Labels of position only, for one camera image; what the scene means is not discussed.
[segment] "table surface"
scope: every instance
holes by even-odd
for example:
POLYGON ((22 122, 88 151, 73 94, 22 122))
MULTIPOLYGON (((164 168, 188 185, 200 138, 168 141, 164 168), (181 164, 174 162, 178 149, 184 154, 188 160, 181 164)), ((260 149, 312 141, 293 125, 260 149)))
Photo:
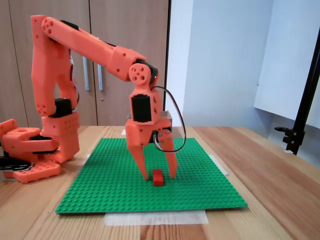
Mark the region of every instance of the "table surface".
MULTIPOLYGON (((188 127, 228 171, 248 203, 207 211, 209 224, 104 226, 104 214, 58 215, 55 209, 77 170, 101 138, 124 138, 123 126, 82 126, 80 151, 62 174, 28 184, 0 182, 0 238, 93 239, 320 239, 320 169, 286 153, 245 127, 188 127)), ((181 137, 180 128, 173 137, 181 137)))

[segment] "wire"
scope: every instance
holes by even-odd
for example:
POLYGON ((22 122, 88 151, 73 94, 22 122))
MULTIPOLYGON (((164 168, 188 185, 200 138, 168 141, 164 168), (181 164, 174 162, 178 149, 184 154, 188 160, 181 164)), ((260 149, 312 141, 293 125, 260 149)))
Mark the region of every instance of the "wire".
POLYGON ((178 105, 177 105, 177 102, 176 102, 175 98, 172 96, 171 92, 170 92, 168 89, 166 89, 165 87, 163 87, 163 86, 154 86, 154 87, 151 88, 151 90, 154 89, 154 88, 163 89, 163 90, 170 96, 170 98, 171 98, 171 100, 172 100, 172 102, 173 102, 173 105, 174 105, 174 107, 175 107, 175 109, 176 109, 176 112, 177 112, 178 115, 179 115, 180 122, 181 122, 181 124, 182 124, 183 133, 184 133, 184 140, 183 140, 182 146, 179 147, 179 148, 176 149, 176 150, 169 150, 169 151, 163 150, 163 149, 161 148, 161 146, 157 143, 157 132, 155 131, 155 132, 153 133, 153 142, 154 142, 155 147, 156 147, 158 150, 160 150, 161 152, 169 153, 169 154, 175 154, 175 153, 179 152, 179 151, 184 147, 184 145, 185 145, 185 143, 186 143, 186 140, 187 140, 187 131, 186 131, 185 122, 184 122, 184 119, 182 118, 182 115, 181 115, 181 112, 180 112, 179 107, 178 107, 178 105))
POLYGON ((74 60, 72 59, 72 56, 71 56, 71 50, 69 49, 69 59, 70 59, 70 63, 71 63, 71 69, 70 69, 70 80, 73 82, 73 85, 74 85, 74 88, 76 90, 76 93, 78 95, 77 99, 76 99, 76 105, 79 104, 79 101, 80 101, 80 93, 79 93, 79 90, 77 88, 77 84, 76 84, 76 81, 74 79, 74 60))

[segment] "red lego brick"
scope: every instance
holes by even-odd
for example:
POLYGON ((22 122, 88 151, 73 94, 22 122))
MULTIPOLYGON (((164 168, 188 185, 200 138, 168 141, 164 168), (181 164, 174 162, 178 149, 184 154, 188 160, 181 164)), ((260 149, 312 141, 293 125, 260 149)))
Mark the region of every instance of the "red lego brick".
POLYGON ((165 184, 161 169, 153 169, 153 186, 161 187, 165 184))

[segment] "cabinet handle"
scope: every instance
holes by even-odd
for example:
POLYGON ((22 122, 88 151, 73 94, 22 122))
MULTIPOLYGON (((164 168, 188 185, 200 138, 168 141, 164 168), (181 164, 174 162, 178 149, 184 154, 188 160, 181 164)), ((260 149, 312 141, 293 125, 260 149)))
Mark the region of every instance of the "cabinet handle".
POLYGON ((83 70, 84 70, 84 86, 86 91, 90 91, 87 58, 85 56, 83 56, 82 58, 83 58, 83 70))
POLYGON ((102 72, 101 72, 101 65, 100 64, 98 64, 98 81, 99 81, 99 90, 103 91, 104 90, 104 86, 103 86, 103 83, 102 83, 102 72))

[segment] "orange 3d printed part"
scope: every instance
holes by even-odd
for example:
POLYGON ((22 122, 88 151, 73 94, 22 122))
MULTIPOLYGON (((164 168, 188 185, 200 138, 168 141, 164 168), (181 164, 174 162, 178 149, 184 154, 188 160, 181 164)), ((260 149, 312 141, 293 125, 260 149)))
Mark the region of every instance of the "orange 3d printed part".
POLYGON ((37 163, 29 171, 7 175, 24 183, 57 175, 59 164, 72 159, 79 151, 79 115, 74 112, 79 94, 77 96, 72 74, 72 50, 104 66, 121 80, 135 84, 129 96, 132 119, 125 125, 128 149, 142 176, 148 180, 143 147, 159 141, 157 148, 165 152, 170 176, 174 178, 177 159, 171 122, 167 117, 160 117, 162 99, 155 89, 158 70, 145 62, 147 58, 132 49, 105 43, 73 23, 52 17, 31 16, 31 29, 32 84, 43 129, 18 128, 14 119, 0 125, 4 151, 9 156, 37 163), (54 97, 56 84, 61 96, 58 99, 54 97))

